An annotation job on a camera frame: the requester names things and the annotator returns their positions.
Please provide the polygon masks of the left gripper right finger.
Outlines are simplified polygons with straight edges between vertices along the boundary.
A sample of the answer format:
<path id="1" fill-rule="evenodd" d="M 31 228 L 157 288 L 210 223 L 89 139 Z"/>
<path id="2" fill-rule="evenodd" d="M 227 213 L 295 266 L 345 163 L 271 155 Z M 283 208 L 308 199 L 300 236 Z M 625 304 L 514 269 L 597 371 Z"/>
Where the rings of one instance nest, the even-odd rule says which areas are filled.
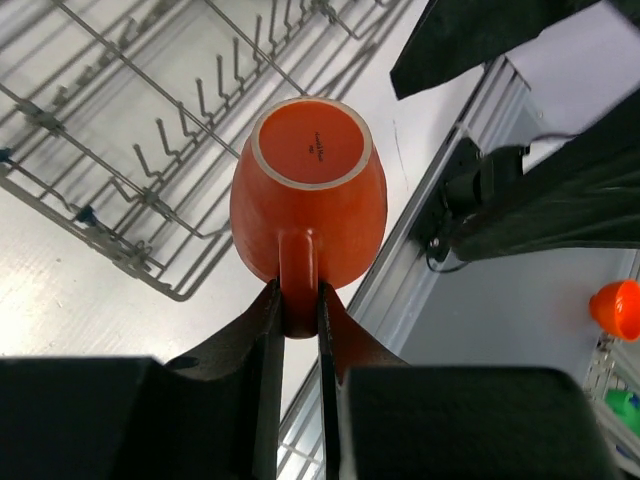
<path id="1" fill-rule="evenodd" d="M 412 366 L 322 284 L 317 303 L 329 479 L 619 479 L 576 382 L 538 367 Z"/>

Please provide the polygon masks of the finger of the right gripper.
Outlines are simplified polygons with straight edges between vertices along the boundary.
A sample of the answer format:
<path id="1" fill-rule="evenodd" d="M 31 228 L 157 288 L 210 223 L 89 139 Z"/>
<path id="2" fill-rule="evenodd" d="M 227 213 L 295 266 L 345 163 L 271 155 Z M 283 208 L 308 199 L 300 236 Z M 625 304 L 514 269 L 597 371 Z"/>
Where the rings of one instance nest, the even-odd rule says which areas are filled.
<path id="1" fill-rule="evenodd" d="M 430 1 L 391 69 L 401 100 L 446 83 L 535 39 L 591 1 Z"/>
<path id="2" fill-rule="evenodd" d="M 462 261 L 639 245 L 639 95 L 633 93 L 452 233 Z"/>

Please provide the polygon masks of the small orange cup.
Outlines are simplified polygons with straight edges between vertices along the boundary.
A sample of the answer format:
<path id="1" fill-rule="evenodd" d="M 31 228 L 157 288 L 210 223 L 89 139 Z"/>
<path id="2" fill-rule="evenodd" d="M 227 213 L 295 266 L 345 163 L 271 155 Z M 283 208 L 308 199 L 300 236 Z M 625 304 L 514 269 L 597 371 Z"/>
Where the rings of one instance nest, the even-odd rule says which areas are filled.
<path id="1" fill-rule="evenodd" d="M 278 280 L 287 337 L 316 335 L 320 284 L 339 289 L 370 268 L 387 214 L 381 160 L 352 108 L 305 96 L 259 117 L 232 180 L 231 231 L 246 267 Z"/>

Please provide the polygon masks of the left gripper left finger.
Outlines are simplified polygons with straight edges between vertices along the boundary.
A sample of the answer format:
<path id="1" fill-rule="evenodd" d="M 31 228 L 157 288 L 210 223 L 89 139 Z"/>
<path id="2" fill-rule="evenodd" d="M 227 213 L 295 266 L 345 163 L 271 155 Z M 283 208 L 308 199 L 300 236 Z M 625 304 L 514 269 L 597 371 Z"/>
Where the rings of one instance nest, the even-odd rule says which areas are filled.
<path id="1" fill-rule="evenodd" d="M 280 421 L 281 293 L 268 283 L 220 331 L 151 357 L 1 362 L 5 479 L 272 479 Z"/>

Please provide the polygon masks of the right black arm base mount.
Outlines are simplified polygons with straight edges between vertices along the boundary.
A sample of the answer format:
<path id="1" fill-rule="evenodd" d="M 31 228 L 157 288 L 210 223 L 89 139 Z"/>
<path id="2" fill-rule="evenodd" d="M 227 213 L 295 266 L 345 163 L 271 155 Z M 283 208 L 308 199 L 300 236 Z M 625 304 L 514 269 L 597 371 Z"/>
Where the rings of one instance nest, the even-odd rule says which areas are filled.
<path id="1" fill-rule="evenodd" d="M 411 228 L 410 238 L 420 245 L 431 272 L 454 273 L 466 266 L 464 262 L 443 266 L 450 253 L 450 236 L 483 204 L 523 176 L 523 159 L 530 150 L 529 145 L 506 145 L 484 154 L 470 138 L 457 143 Z"/>

